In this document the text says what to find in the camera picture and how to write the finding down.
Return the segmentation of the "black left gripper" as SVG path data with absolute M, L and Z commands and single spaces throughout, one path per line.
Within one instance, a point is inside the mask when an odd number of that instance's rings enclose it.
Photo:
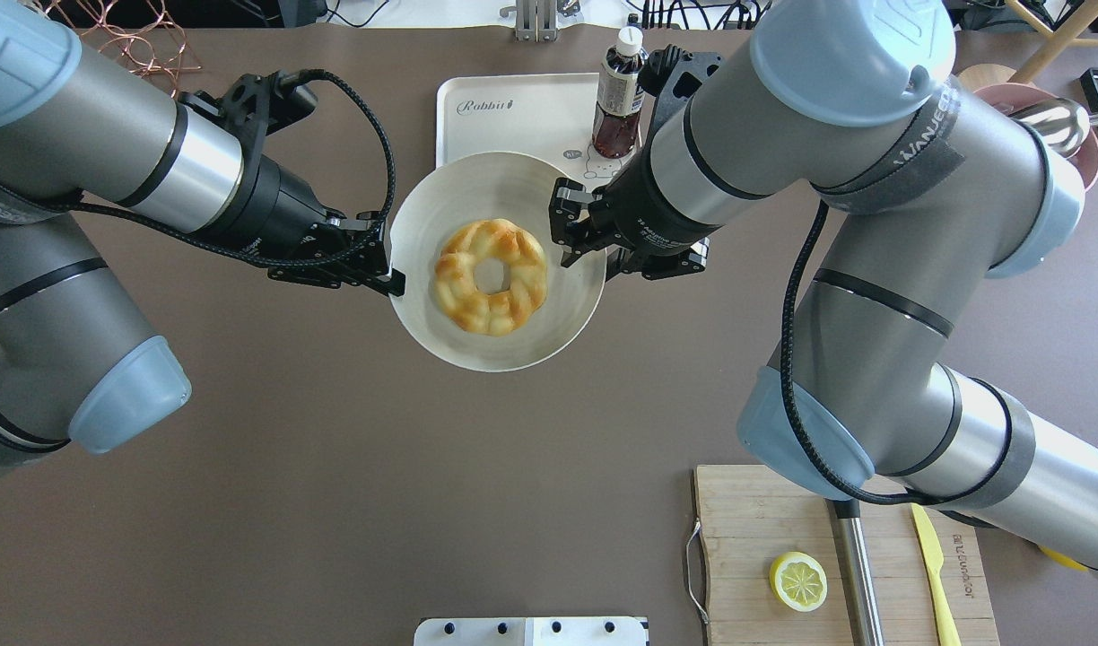
M 405 274 L 389 268 L 373 224 L 365 231 L 344 229 L 349 223 L 320 204 L 306 180 L 261 159 L 244 212 L 253 265 L 266 268 L 274 281 L 327 289 L 361 285 L 385 297 L 405 296 Z

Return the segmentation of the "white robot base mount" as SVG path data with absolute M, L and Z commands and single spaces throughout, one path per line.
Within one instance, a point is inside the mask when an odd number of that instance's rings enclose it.
M 557 615 L 421 621 L 414 645 L 649 645 L 646 617 Z

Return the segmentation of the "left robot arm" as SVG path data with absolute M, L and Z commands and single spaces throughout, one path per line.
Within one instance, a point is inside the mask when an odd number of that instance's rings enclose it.
M 405 294 L 382 232 L 395 196 L 355 218 L 265 155 L 309 116 L 322 69 L 246 74 L 178 99 L 72 29 L 0 1 L 0 477 L 78 444 L 101 454 L 183 406 L 191 383 L 74 213 L 122 218 L 274 281 Z

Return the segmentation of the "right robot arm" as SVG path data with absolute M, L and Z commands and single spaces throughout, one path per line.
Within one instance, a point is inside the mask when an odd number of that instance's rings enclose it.
M 1069 237 L 1084 185 L 1040 135 L 957 83 L 938 1 L 775 1 L 593 196 L 558 180 L 562 265 L 701 270 L 701 244 L 807 181 L 820 204 L 784 294 L 781 342 L 737 433 L 834 502 L 963 512 L 1098 577 L 1098 449 L 940 352 L 976 287 Z M 845 220 L 803 298 L 829 208 Z

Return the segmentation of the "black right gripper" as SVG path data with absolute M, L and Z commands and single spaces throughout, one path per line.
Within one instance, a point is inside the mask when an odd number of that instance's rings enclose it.
M 680 215 L 660 194 L 640 154 L 593 192 L 572 179 L 556 179 L 549 221 L 552 237 L 562 247 L 562 268 L 590 250 L 619 247 L 606 259 L 607 281 L 631 272 L 659 281 L 702 272 L 708 265 L 713 226 Z

